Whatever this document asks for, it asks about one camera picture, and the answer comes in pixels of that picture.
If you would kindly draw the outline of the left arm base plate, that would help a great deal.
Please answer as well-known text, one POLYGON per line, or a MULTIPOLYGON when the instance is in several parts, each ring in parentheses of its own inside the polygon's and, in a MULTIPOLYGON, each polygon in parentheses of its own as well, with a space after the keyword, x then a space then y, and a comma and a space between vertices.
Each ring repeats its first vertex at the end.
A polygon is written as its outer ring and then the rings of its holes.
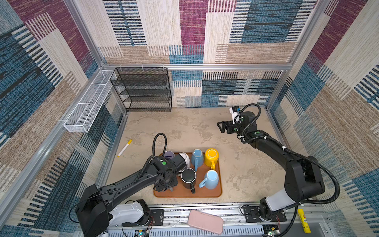
POLYGON ((137 223, 122 223, 122 227, 147 227, 151 221, 153 226, 162 226, 164 219, 163 209, 153 209, 148 214, 144 214, 143 217, 137 223))

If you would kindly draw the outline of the yellow mug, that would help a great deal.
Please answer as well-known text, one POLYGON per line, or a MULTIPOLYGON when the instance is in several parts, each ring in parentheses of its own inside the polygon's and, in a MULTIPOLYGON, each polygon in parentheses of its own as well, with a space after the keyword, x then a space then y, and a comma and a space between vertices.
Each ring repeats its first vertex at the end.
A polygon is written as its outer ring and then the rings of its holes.
POLYGON ((214 148, 209 148, 204 153, 204 163, 206 166, 210 167, 212 170, 216 169, 216 164, 219 159, 219 152, 214 148))

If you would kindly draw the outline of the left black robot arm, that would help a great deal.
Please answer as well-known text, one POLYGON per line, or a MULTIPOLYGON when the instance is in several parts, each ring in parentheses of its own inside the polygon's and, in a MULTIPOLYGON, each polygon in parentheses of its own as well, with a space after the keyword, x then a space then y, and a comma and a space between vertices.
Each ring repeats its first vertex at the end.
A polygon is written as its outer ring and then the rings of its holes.
POLYGON ((164 192, 178 184, 177 176, 187 166, 181 155, 167 159, 152 154, 144 166, 115 183, 100 188, 87 187, 80 201, 72 207, 83 235, 96 237, 109 226, 132 223, 144 226, 151 220, 151 210, 142 199, 126 205, 121 203, 131 195, 153 185, 154 190, 164 192))

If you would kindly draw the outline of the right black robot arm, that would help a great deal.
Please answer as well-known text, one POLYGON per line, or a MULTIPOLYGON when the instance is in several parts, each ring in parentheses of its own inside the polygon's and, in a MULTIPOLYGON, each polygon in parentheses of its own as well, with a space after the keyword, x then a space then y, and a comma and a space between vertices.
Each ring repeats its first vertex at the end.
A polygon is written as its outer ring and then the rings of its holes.
POLYGON ((323 166, 315 157, 296 153, 267 132, 259 130, 257 120, 259 114, 247 110, 248 107, 260 108, 251 103, 243 108, 230 108, 232 119, 217 123, 222 133, 236 134, 243 144, 265 153, 278 163, 285 171, 284 187, 274 195, 261 199, 258 213, 263 221, 270 221, 277 213, 299 204, 330 204, 338 199, 341 193, 339 182, 335 175, 323 166), (334 193, 324 200, 314 200, 315 196, 325 192, 322 173, 331 179, 334 193))

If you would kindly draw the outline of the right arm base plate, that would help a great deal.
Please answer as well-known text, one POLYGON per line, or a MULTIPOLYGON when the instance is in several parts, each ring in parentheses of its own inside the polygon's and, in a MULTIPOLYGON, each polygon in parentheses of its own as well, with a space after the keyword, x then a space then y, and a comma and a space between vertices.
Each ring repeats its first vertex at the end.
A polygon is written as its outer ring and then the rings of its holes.
POLYGON ((247 223, 263 223, 263 222, 285 222, 287 217, 284 211, 271 211, 269 208, 260 208, 260 206, 244 205, 240 209, 247 223))

